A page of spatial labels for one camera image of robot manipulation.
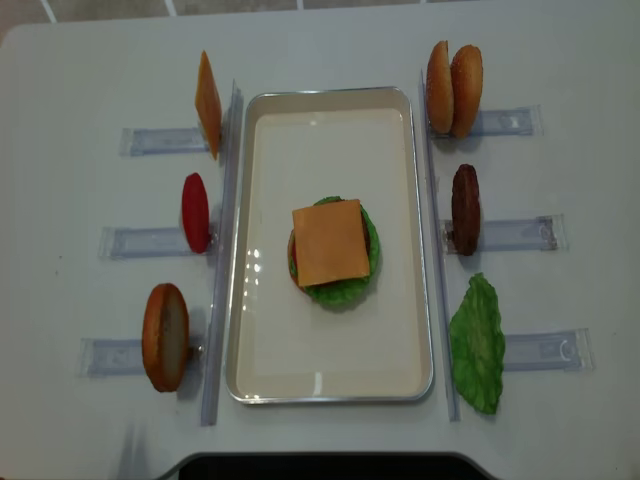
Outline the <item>clear long rail left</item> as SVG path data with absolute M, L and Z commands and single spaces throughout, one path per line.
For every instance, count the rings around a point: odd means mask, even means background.
M 202 389 L 200 422 L 203 427 L 215 425 L 218 417 L 225 326 L 230 313 L 237 245 L 238 188 L 242 183 L 243 113 L 244 96 L 241 89 L 234 85 L 227 110 L 221 149 L 221 159 L 224 161 L 224 184 L 215 247 L 214 289 Z

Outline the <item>clear holder bottom left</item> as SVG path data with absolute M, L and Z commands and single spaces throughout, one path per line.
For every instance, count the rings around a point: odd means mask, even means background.
M 83 338 L 76 375 L 80 378 L 145 376 L 141 341 Z

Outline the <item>upright orange cheese slice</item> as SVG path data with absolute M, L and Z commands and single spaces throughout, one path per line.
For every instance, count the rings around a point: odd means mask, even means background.
M 214 159 L 218 158 L 222 128 L 222 106 L 207 53 L 202 51 L 194 105 Z

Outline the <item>white rectangular metal tray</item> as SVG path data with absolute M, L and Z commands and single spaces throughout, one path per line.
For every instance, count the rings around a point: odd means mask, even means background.
M 225 361 L 243 404 L 392 402 L 433 378 L 413 109 L 395 87 L 266 93 L 245 116 Z M 326 308 L 290 280 L 292 214 L 359 200 L 380 257 Z

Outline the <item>green lettuce leaf on stack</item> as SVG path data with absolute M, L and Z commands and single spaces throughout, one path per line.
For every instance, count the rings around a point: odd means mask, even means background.
M 337 201 L 339 199 L 346 200 L 340 196 L 329 196 L 317 201 L 314 205 Z M 361 207 L 363 213 L 363 226 L 365 227 L 365 224 L 368 225 L 372 234 L 371 251 L 368 255 L 371 273 L 360 279 L 342 280 L 325 285 L 303 287 L 305 289 L 305 292 L 303 293 L 308 295 L 313 301 L 322 307 L 341 309 L 359 301 L 365 296 L 369 284 L 379 266 L 381 257 L 379 235 L 374 223 L 362 204 Z

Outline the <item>clear holder middle right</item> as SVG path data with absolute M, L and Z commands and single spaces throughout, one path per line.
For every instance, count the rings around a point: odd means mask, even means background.
M 568 246 L 564 216 L 560 214 L 485 221 L 476 252 L 555 251 Z

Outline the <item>upright red tomato slice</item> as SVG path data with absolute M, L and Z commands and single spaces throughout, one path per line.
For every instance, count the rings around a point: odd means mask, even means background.
M 191 250 L 201 254 L 211 241 L 206 189 L 198 173 L 186 177 L 181 200 L 181 216 Z

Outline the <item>clear long rail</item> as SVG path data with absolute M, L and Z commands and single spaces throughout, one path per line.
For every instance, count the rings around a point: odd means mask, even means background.
M 436 291 L 438 302 L 438 318 L 443 355 L 444 383 L 446 390 L 448 416 L 450 422 L 460 421 L 460 401 L 453 381 L 451 346 L 449 341 L 449 304 L 447 298 L 447 285 L 444 270 L 444 250 L 440 231 L 440 218 L 438 209 L 437 176 L 434 167 L 431 127 L 427 109 L 427 81 L 426 68 L 420 74 L 421 111 L 423 124 L 423 150 L 425 156 L 425 168 L 427 178 L 428 198 L 430 205 L 430 225 L 432 235 L 432 249 L 434 252 L 434 272 L 436 278 Z
M 234 85 L 227 110 L 221 149 L 221 159 L 224 161 L 224 184 L 215 247 L 214 289 L 202 389 L 200 422 L 203 427 L 215 425 L 218 417 L 225 326 L 230 313 L 237 245 L 238 188 L 242 183 L 243 113 L 244 96 L 241 89 Z

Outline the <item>orange cheese slice on stack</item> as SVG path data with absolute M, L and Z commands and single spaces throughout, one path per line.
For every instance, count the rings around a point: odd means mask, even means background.
M 300 208 L 292 217 L 300 286 L 360 279 L 371 273 L 359 200 Z

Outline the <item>black object at bottom edge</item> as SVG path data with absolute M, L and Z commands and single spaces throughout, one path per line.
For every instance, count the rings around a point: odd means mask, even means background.
M 233 454 L 196 458 L 180 479 L 486 479 L 454 456 L 409 454 Z

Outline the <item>clear long rail right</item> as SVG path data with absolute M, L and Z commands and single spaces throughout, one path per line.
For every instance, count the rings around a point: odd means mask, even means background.
M 434 167 L 431 127 L 427 109 L 427 81 L 426 68 L 420 74 L 421 111 L 423 124 L 423 150 L 425 156 L 425 168 L 427 178 L 428 198 L 430 205 L 430 225 L 432 235 L 432 249 L 434 252 L 434 272 L 436 278 L 436 291 L 438 302 L 438 318 L 443 355 L 444 383 L 446 390 L 448 416 L 450 422 L 460 421 L 460 401 L 453 381 L 451 346 L 449 341 L 449 304 L 447 298 L 447 285 L 444 270 L 444 250 L 440 231 L 440 218 L 438 209 L 437 176 Z

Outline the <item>clear holder middle left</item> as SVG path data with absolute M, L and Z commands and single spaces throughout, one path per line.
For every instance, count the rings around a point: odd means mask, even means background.
M 111 260 L 216 255 L 215 240 L 203 253 L 194 252 L 182 227 L 104 227 L 98 247 L 98 256 Z

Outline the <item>clear holder top right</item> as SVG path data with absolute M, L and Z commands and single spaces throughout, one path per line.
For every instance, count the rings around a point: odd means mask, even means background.
M 479 110 L 467 138 L 543 135 L 541 106 Z

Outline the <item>bun sesame one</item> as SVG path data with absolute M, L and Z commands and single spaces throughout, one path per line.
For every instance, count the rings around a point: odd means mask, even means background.
M 446 40 L 434 46 L 428 61 L 426 107 L 431 127 L 439 134 L 448 134 L 453 123 L 454 94 Z
M 451 63 L 451 79 L 454 113 L 450 133 L 462 139 L 471 132 L 482 96 L 483 63 L 478 47 L 465 45 L 458 50 Z

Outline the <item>upright bottom bun left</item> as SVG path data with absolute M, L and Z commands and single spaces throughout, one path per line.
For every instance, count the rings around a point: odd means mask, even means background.
M 178 390 L 189 350 L 189 315 L 181 291 L 172 283 L 155 286 L 143 319 L 142 359 L 158 392 Z

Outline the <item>clear holder bottom right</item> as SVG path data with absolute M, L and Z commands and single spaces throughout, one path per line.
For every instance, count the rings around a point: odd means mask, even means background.
M 505 372 L 593 370 L 594 356 L 586 328 L 550 333 L 507 335 Z

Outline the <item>clear holder top left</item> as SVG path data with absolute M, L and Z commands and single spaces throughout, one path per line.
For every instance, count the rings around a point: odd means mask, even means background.
M 209 146 L 199 128 L 122 130 L 119 154 L 136 157 L 208 152 Z

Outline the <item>clear holder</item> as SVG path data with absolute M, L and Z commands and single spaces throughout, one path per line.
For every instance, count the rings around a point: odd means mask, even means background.
M 543 135 L 541 106 L 479 110 L 467 138 Z
M 593 370 L 594 356 L 586 328 L 550 333 L 507 335 L 505 372 Z
M 83 338 L 76 375 L 80 378 L 145 376 L 141 341 Z
M 564 216 L 560 214 L 485 221 L 476 252 L 555 251 L 568 246 Z
M 98 256 L 111 260 L 216 255 L 215 240 L 203 253 L 194 252 L 182 227 L 104 227 L 98 247 Z
M 208 152 L 209 146 L 199 128 L 122 130 L 119 154 L 136 157 Z

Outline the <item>upright green lettuce leaf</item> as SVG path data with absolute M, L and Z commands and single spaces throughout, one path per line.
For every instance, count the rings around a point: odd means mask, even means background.
M 469 279 L 449 340 L 457 392 L 477 412 L 494 415 L 503 391 L 506 339 L 496 290 L 483 273 Z

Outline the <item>upright brown meat patty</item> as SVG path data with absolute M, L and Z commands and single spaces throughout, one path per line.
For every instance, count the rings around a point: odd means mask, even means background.
M 471 256 L 481 229 L 479 185 L 472 165 L 461 164 L 452 185 L 452 239 L 458 254 Z

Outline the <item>red tomato slice on stack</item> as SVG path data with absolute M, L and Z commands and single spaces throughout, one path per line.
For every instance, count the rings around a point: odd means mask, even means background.
M 295 249 L 295 237 L 292 237 L 290 242 L 290 254 L 293 262 L 294 269 L 297 270 L 297 259 L 296 259 L 296 249 Z

